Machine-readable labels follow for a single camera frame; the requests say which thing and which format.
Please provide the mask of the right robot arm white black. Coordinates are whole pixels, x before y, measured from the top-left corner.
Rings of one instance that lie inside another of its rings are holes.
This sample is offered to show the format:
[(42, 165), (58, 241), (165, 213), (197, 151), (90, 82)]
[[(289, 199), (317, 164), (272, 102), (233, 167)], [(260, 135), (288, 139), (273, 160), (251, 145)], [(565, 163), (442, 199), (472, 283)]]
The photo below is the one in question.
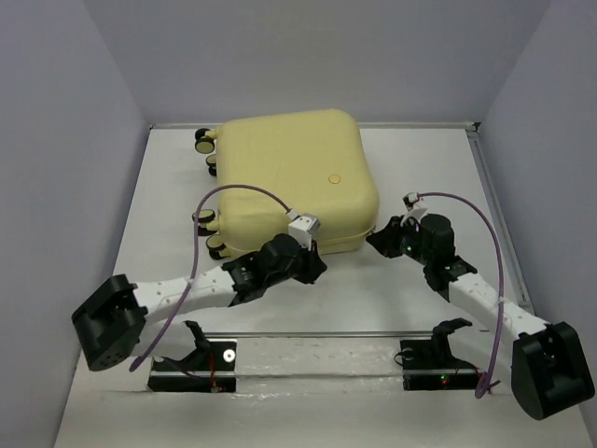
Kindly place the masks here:
[(448, 218), (392, 217), (366, 240), (388, 259), (406, 256), (420, 263), (433, 291), (498, 337), (510, 389), (533, 419), (546, 419), (594, 397), (595, 385), (576, 330), (565, 322), (550, 324), (499, 298), (478, 270), (457, 255)]

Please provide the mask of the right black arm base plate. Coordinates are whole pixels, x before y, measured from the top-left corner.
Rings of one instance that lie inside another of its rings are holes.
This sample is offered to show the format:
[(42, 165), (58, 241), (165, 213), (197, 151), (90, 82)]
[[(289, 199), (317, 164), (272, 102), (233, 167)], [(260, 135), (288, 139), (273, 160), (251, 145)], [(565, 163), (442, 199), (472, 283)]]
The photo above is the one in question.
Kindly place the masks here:
[(403, 339), (394, 355), (402, 369), (406, 391), (474, 390), (481, 371), (470, 362), (455, 357), (449, 336), (460, 336), (472, 323), (464, 318), (444, 320), (433, 327), (426, 339)]

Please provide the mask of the yellow hard-shell suitcase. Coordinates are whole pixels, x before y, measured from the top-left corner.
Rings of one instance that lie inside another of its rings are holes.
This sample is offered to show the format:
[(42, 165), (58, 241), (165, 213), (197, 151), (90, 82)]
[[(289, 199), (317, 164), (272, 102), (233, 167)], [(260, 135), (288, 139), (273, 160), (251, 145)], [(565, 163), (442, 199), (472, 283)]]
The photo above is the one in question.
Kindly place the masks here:
[(376, 227), (380, 196), (356, 120), (338, 109), (235, 119), (195, 132), (223, 187), (197, 215), (212, 259), (256, 251), (289, 223), (286, 209), (318, 218), (320, 254), (359, 249)]

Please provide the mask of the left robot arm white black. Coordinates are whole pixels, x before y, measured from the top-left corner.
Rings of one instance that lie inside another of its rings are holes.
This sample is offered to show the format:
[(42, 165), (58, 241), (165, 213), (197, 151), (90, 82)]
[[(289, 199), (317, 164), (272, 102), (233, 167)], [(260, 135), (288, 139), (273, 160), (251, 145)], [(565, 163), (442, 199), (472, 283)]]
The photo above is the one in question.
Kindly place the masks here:
[(294, 280), (312, 285), (327, 270), (317, 243), (307, 248), (278, 234), (256, 252), (194, 278), (133, 283), (124, 274), (105, 280), (72, 313), (90, 371), (105, 371), (155, 349), (162, 328), (174, 318), (202, 309), (230, 308), (255, 301), (274, 286)]

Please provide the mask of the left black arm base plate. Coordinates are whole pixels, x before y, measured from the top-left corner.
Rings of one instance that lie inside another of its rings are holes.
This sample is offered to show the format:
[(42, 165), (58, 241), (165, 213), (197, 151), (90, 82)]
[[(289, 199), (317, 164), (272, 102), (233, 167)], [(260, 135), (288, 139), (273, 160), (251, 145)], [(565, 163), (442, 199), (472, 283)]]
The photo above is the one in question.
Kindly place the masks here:
[(186, 321), (194, 349), (181, 359), (154, 358), (147, 388), (161, 393), (235, 393), (237, 391), (236, 339), (208, 339), (200, 325)]

